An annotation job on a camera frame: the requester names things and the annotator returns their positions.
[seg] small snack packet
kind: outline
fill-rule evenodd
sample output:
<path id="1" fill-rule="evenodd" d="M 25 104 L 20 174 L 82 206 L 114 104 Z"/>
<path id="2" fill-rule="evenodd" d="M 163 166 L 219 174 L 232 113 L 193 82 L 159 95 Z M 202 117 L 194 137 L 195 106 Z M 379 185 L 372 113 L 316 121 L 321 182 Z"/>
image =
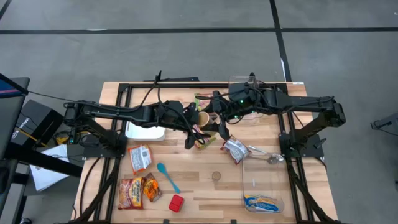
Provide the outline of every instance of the small snack packet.
<path id="1" fill-rule="evenodd" d="M 244 195 L 244 205 L 250 212 L 279 213 L 284 210 L 284 203 L 263 195 Z"/>
<path id="2" fill-rule="evenodd" d="M 149 173 L 144 177 L 144 194 L 148 197 L 150 202 L 155 202 L 160 198 L 162 192 L 160 191 L 159 184 L 155 180 L 152 173 Z"/>
<path id="3" fill-rule="evenodd" d="M 118 209 L 144 209 L 141 198 L 143 180 L 143 177 L 120 180 Z"/>
<path id="4" fill-rule="evenodd" d="M 250 153 L 247 147 L 234 137 L 231 137 L 228 141 L 224 142 L 221 150 L 229 152 L 234 159 L 235 164 L 239 164 Z"/>
<path id="5" fill-rule="evenodd" d="M 147 169 L 152 163 L 152 153 L 148 145 L 132 147 L 129 150 L 132 173 L 136 175 L 140 171 Z"/>

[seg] blue spoon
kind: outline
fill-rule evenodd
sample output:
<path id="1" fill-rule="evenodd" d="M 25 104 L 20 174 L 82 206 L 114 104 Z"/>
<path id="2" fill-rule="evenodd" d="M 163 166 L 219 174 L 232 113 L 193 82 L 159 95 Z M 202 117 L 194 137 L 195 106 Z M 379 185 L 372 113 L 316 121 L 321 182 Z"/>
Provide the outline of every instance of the blue spoon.
<path id="1" fill-rule="evenodd" d="M 158 163 L 158 164 L 156 165 L 156 167 L 157 167 L 157 170 L 159 170 L 161 173 L 163 173 L 163 174 L 168 178 L 168 180 L 170 181 L 170 183 L 173 185 L 175 192 L 176 192 L 177 194 L 179 194 L 181 191 L 180 191 L 180 189 L 174 184 L 174 182 L 172 181 L 172 179 L 170 178 L 170 176 L 167 174 L 166 166 L 164 166 L 164 164 L 160 162 L 160 163 Z"/>

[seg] gray floor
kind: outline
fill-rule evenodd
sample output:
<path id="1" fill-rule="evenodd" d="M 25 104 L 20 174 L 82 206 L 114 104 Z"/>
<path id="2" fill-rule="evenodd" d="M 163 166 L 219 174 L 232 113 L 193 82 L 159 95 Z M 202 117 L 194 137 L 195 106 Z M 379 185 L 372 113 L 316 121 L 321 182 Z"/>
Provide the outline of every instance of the gray floor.
<path id="1" fill-rule="evenodd" d="M 277 0 L 282 27 L 398 27 L 398 2 Z M 261 0 L 12 0 L 1 30 L 272 27 Z M 396 223 L 398 139 L 370 122 L 398 111 L 398 32 L 284 34 L 293 81 L 309 95 L 335 95 L 347 123 L 321 133 L 340 220 Z M 105 81 L 198 76 L 228 80 L 255 72 L 283 81 L 273 33 L 0 35 L 0 72 L 28 76 L 30 90 L 98 100 Z M 33 99 L 63 112 L 61 103 Z M 66 222 L 78 179 L 69 177 L 29 197 L 24 216 L 36 223 Z M 0 223 L 9 223 L 12 202 Z"/>

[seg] wooden table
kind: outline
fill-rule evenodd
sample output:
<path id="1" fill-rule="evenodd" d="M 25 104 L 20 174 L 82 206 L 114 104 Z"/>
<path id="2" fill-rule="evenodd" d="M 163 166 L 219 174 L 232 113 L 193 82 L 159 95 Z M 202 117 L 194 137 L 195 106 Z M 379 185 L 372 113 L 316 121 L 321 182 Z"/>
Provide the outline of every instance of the wooden table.
<path id="1" fill-rule="evenodd" d="M 100 103 L 114 105 L 119 82 L 104 83 Z M 289 95 L 306 96 L 303 83 L 287 83 Z M 146 88 L 133 89 L 131 105 L 141 102 L 147 93 Z M 163 88 L 161 98 L 165 100 L 179 100 L 187 106 L 194 101 L 194 93 L 211 93 L 208 88 Z M 157 89 L 154 89 L 146 99 L 146 104 L 157 102 Z M 298 112 L 297 115 L 304 124 L 312 120 L 311 113 Z M 111 120 L 97 119 L 105 128 L 111 127 Z M 277 136 L 280 133 L 277 116 L 260 116 L 259 118 L 244 119 L 239 124 L 228 127 L 230 133 L 240 139 L 245 145 L 253 145 L 267 152 L 280 153 Z M 143 210 L 118 210 L 119 180 L 133 178 L 131 163 L 128 156 L 121 160 L 118 187 L 114 200 L 111 223 L 159 223 L 169 219 L 171 223 L 230 223 L 237 219 L 238 223 L 295 223 L 289 180 L 286 164 L 269 165 L 266 161 L 246 159 L 242 164 L 235 165 L 230 155 L 220 147 L 223 140 L 217 135 L 217 140 L 204 150 L 192 148 L 184 149 L 186 135 L 181 131 L 166 130 L 166 139 L 161 142 L 129 141 L 129 147 L 138 144 L 148 144 L 154 155 L 154 162 L 145 172 L 137 177 L 153 173 L 159 181 L 163 196 L 156 202 L 149 202 L 144 198 Z M 81 181 L 78 188 L 75 208 L 79 211 L 80 192 L 88 169 L 95 159 L 85 162 Z M 84 193 L 83 206 L 86 208 L 98 192 L 104 159 L 101 159 L 93 169 Z M 169 210 L 169 203 L 174 190 L 165 176 L 156 169 L 156 163 L 163 162 L 174 182 L 180 188 L 185 203 L 182 211 L 174 213 Z M 330 217 L 337 219 L 335 205 L 331 196 L 328 177 L 324 166 L 311 158 L 303 159 L 308 188 L 319 206 Z M 220 172 L 221 179 L 213 181 L 213 172 Z M 276 214 L 252 213 L 244 208 L 242 201 L 243 189 L 245 194 L 261 193 L 282 199 L 284 211 Z M 101 217 L 104 219 L 108 204 L 108 193 L 104 196 Z M 299 194 L 303 218 L 306 219 L 304 201 Z"/>

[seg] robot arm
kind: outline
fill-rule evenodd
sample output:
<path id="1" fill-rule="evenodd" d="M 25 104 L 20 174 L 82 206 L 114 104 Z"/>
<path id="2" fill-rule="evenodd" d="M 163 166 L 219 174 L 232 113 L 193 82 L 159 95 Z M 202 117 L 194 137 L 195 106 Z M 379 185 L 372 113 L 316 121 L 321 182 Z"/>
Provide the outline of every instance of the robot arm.
<path id="1" fill-rule="evenodd" d="M 213 97 L 197 96 L 199 99 L 210 99 L 210 104 L 204 109 L 208 113 L 216 113 L 220 123 L 205 126 L 205 131 L 219 132 L 228 140 L 230 137 L 226 123 L 250 113 L 282 114 L 288 111 L 319 112 L 318 118 L 307 124 L 296 133 L 297 139 L 305 139 L 328 126 L 338 127 L 345 123 L 342 107 L 333 97 L 288 96 L 272 85 L 256 86 L 249 83 L 234 83 L 229 86 L 229 93 L 213 92 Z M 93 118 L 109 118 L 130 121 L 143 128 L 165 127 L 188 133 L 185 148 L 190 149 L 195 141 L 204 143 L 203 138 L 209 136 L 200 134 L 193 128 L 198 122 L 196 104 L 190 103 L 183 107 L 179 101 L 158 102 L 134 108 L 101 105 L 89 101 L 65 103 L 64 122 L 69 126 L 79 126 L 100 139 L 100 142 L 110 147 L 118 145 L 118 134 L 102 128 Z"/>

